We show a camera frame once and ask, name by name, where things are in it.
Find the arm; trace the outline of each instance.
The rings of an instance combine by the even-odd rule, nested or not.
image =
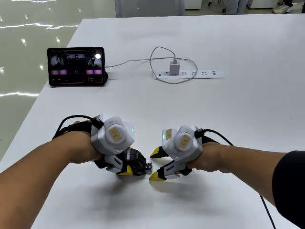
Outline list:
[[[217,143],[206,143],[203,153],[189,168],[233,173],[275,205],[272,194],[274,169],[285,153],[274,153]]]
[[[69,163],[99,159],[85,132],[69,132],[34,149],[0,174],[0,228],[30,228]]]

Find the chair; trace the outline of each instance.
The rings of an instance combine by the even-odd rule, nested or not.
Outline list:
[[[117,18],[183,16],[184,0],[115,0]]]

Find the white cabinet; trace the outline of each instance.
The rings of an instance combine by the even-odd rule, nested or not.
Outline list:
[[[249,0],[248,6],[251,9],[274,8],[276,7],[277,2],[278,0]]]
[[[202,0],[184,0],[186,10],[200,10]]]

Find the shoe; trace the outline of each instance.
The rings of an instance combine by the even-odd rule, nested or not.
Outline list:
[[[272,11],[273,11],[273,13],[287,13],[287,10],[289,8],[290,8],[289,6],[284,4],[284,5],[274,8]]]
[[[303,2],[293,3],[293,6],[287,10],[287,13],[301,13],[303,9]]]

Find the forearm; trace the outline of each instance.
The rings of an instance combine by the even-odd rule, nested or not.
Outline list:
[[[233,173],[274,205],[272,177],[285,153],[220,146],[222,168]]]
[[[70,150],[58,138],[31,151],[0,174],[0,228],[30,228],[49,191],[69,164]]]

